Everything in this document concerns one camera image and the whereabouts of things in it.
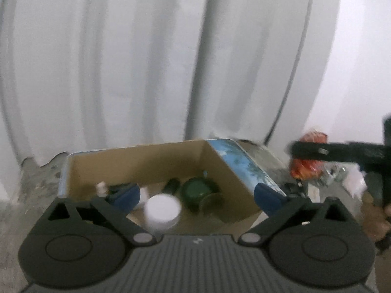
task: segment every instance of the cardboard box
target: cardboard box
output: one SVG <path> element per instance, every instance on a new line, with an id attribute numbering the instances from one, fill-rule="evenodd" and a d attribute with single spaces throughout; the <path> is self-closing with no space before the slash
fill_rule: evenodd
<path id="1" fill-rule="evenodd" d="M 183 206 L 180 222 L 171 231 L 178 234 L 232 234 L 237 238 L 260 214 L 251 191 L 207 141 L 76 153 L 69 156 L 67 163 L 67 195 L 74 200 L 94 196 L 95 185 L 101 181 L 108 186 L 136 182 L 141 187 L 148 186 L 150 195 L 155 195 L 173 177 L 183 182 L 203 176 L 206 171 L 207 177 L 220 187 L 229 221 L 222 223 L 194 214 Z M 142 225 L 142 210 L 135 211 L 134 215 Z"/>

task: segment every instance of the red snack package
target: red snack package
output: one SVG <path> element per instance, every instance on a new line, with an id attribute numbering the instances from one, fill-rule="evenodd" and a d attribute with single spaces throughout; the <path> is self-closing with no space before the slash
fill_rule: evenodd
<path id="1" fill-rule="evenodd" d="M 328 136 L 322 132 L 312 131 L 305 134 L 300 141 L 327 143 Z M 318 178 L 322 174 L 323 161 L 318 160 L 301 160 L 294 158 L 291 162 L 291 175 L 298 180 L 308 180 Z"/>

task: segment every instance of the brown object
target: brown object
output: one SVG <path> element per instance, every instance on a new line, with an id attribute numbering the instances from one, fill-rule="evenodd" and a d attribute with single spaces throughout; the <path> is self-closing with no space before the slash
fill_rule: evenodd
<path id="1" fill-rule="evenodd" d="M 224 221 L 213 215 L 192 213 L 182 206 L 180 220 L 169 233 L 232 234 L 237 238 L 261 213 L 252 193 L 207 141 L 107 149 L 71 155 L 68 161 L 68 195 L 75 200 L 94 196 L 95 185 L 101 181 L 109 186 L 135 182 L 147 187 L 152 197 L 173 177 L 183 183 L 207 171 L 208 178 L 221 190 Z M 134 210 L 132 216 L 143 227 L 143 211 Z"/>
<path id="2" fill-rule="evenodd" d="M 300 141 L 302 142 L 314 142 L 314 143 L 327 143 L 327 135 L 312 131 L 305 134 Z M 291 162 L 291 175 L 298 180 L 308 180 L 311 178 L 318 178 L 322 174 L 323 161 L 318 160 L 301 160 L 294 158 Z"/>

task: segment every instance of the white backdrop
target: white backdrop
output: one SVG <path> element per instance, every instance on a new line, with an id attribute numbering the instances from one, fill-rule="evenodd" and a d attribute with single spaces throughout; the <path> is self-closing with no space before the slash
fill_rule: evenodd
<path id="1" fill-rule="evenodd" d="M 26 157 L 211 136 L 262 142 L 309 0 L 2 0 L 0 198 Z"/>

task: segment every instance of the white container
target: white container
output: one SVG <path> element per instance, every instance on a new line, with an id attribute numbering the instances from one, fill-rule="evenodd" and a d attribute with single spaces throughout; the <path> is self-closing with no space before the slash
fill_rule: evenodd
<path id="1" fill-rule="evenodd" d="M 146 229 L 160 236 L 177 224 L 181 209 L 181 203 L 175 196 L 158 194 L 151 197 L 144 205 Z"/>

